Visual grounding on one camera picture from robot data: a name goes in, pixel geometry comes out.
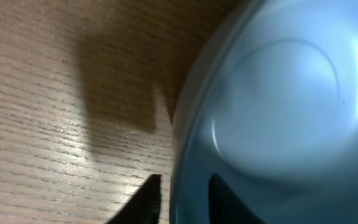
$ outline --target brown wood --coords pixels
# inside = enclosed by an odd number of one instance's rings
[[[0,0],[0,223],[104,223],[153,173],[168,223],[171,120],[239,0]]]

